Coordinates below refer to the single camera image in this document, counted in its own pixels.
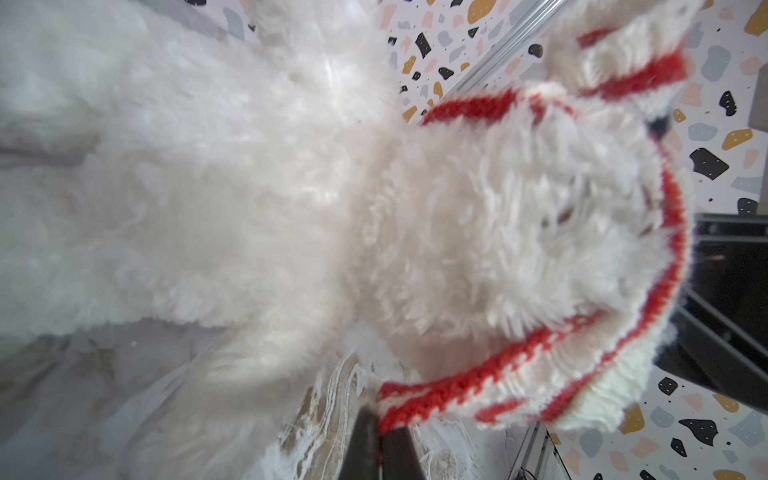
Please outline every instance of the dog's leg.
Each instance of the dog's leg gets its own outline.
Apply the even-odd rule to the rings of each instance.
[[[196,365],[164,425],[160,478],[236,480],[276,439],[352,318],[342,290],[283,299]]]

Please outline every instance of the black object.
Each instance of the black object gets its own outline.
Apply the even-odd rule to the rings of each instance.
[[[424,480],[408,427],[379,436],[379,417],[364,407],[349,439],[339,480]]]
[[[694,240],[693,274],[671,319],[677,339],[656,364],[768,412],[768,217],[700,214]],[[685,455],[681,447],[673,442]]]

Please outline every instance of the white dog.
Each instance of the white dog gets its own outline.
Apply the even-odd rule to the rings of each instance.
[[[577,314],[636,322],[675,257],[647,122],[681,78],[608,86],[671,55],[697,2],[582,2],[552,81],[419,127],[373,0],[255,3],[254,47],[131,0],[0,2],[5,163],[84,158],[0,170],[0,336],[228,328],[175,400],[160,478],[238,478],[358,315],[428,378]],[[616,425],[658,325],[631,366],[611,357],[615,404],[576,398],[569,425]]]

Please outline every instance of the gray speckle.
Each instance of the gray speckle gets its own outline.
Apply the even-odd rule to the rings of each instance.
[[[603,446],[603,435],[597,429],[586,429],[578,440],[584,454],[589,458],[594,458]]]
[[[491,30],[491,33],[488,34],[488,40],[493,40],[494,38],[498,37],[498,34],[502,31],[503,25],[504,20],[499,20],[498,24]]]
[[[448,32],[443,30],[437,34],[437,41],[439,41],[440,45],[442,45],[443,47],[447,47],[448,45],[453,43],[453,38],[451,38],[451,35]]]
[[[650,413],[650,420],[662,429],[668,428],[674,423],[672,414],[661,407],[656,407],[656,409]]]
[[[744,420],[729,428],[728,432],[731,432],[748,447],[754,447],[760,442],[765,442],[763,415],[753,410]]]
[[[231,8],[225,8],[224,16],[227,17],[227,29],[230,31],[230,35],[238,40],[245,41],[245,28],[237,12]]]
[[[670,480],[680,480],[680,476],[677,475],[677,472],[665,467],[662,464],[659,464],[659,471]]]
[[[461,47],[452,51],[451,54],[448,56],[448,61],[454,61],[456,58],[458,58],[459,55],[462,54],[462,51],[464,51],[466,48],[467,48],[466,45],[462,45]]]
[[[694,141],[709,141],[717,135],[717,127],[707,124],[693,124],[688,127],[688,138]]]
[[[748,192],[750,194],[760,195],[760,186],[763,183],[762,177],[736,177],[733,179],[731,188]]]
[[[704,38],[704,32],[701,31],[701,22],[696,22],[690,29],[688,43],[685,46],[688,48],[696,48],[701,44],[702,38]]]
[[[528,70],[522,72],[520,74],[520,79],[523,81],[528,80],[544,80],[545,77],[545,71],[544,71],[544,64],[543,63],[534,63],[530,67],[528,67]]]
[[[726,460],[730,463],[736,463],[739,461],[739,457],[737,457],[736,454],[730,450],[723,450],[723,454],[725,455]]]
[[[730,52],[720,45],[707,50],[707,60],[701,65],[701,76],[709,81],[718,81],[730,62]]]

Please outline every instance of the dog's head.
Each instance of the dog's head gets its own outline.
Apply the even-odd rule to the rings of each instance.
[[[639,315],[675,257],[657,140],[699,4],[577,3],[546,82],[444,102],[408,133],[364,232],[368,315],[422,373],[574,316]]]

